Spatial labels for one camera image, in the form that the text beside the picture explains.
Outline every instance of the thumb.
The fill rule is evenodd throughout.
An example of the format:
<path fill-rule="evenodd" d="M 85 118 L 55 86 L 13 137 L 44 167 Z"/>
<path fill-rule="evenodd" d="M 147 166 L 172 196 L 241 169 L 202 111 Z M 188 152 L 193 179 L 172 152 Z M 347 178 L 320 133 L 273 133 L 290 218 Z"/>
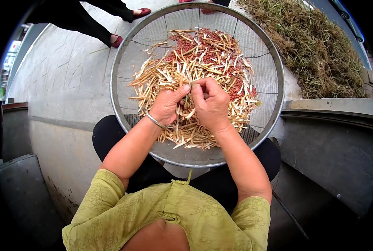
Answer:
<path fill-rule="evenodd" d="M 179 102 L 182 98 L 184 98 L 190 91 L 189 85 L 184 85 L 177 89 L 177 91 L 173 92 L 171 95 L 171 100 L 174 103 Z"/>
<path fill-rule="evenodd" d="M 205 99 L 203 97 L 203 90 L 200 84 L 194 83 L 192 89 L 192 97 L 195 106 L 202 106 L 204 104 Z"/>

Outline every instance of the woman's left hand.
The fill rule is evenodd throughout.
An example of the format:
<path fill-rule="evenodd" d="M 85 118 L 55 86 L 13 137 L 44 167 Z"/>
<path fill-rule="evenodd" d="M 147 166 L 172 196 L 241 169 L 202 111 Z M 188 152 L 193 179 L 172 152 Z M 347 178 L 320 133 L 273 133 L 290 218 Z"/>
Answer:
<path fill-rule="evenodd" d="M 173 123 L 177 118 L 177 114 L 175 113 L 177 103 L 184 98 L 189 91 L 189 85 L 184 85 L 175 92 L 161 90 L 149 111 L 150 115 L 164 126 Z"/>

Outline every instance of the bracelet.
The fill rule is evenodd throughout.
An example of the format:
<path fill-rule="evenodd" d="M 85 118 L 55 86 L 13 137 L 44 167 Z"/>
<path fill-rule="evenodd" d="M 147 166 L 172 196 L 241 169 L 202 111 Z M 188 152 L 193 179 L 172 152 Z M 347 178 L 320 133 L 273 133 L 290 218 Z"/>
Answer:
<path fill-rule="evenodd" d="M 155 120 L 150 114 L 148 111 L 146 111 L 146 116 L 148 116 L 148 118 L 150 118 L 151 121 L 153 121 L 153 123 L 155 123 L 156 125 L 158 125 L 159 127 L 161 128 L 167 128 L 166 126 L 160 124 L 159 122 L 157 122 L 157 120 Z"/>

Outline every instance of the fingernail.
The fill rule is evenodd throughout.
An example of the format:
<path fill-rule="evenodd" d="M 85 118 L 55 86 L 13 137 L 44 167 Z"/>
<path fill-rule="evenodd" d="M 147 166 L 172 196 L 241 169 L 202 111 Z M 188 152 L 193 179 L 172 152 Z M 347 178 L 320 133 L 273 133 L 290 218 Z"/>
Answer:
<path fill-rule="evenodd" d="M 184 85 L 183 89 L 184 89 L 185 92 L 188 92 L 190 90 L 190 86 L 189 85 Z"/>
<path fill-rule="evenodd" d="M 197 83 L 196 83 L 196 80 L 195 81 L 192 81 L 190 83 L 190 86 L 192 87 L 192 89 L 194 89 L 196 87 Z"/>

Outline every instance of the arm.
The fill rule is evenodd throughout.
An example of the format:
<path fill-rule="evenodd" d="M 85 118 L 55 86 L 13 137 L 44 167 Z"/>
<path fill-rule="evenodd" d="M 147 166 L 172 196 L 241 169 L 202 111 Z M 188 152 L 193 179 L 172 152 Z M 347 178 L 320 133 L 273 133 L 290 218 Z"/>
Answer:
<path fill-rule="evenodd" d="M 270 203 L 272 188 L 265 169 L 228 120 L 229 95 L 213 78 L 191 84 L 196 113 L 223 151 L 238 188 L 238 203 L 250 196 L 263 197 Z"/>
<path fill-rule="evenodd" d="M 177 117 L 175 108 L 184 96 L 189 93 L 188 85 L 177 91 L 163 90 L 157 96 L 150 114 L 160 124 L 171 124 Z M 118 176 L 124 185 L 128 187 L 129 178 L 140 167 L 149 153 L 161 127 L 144 117 L 109 151 L 99 169 L 107 169 Z"/>

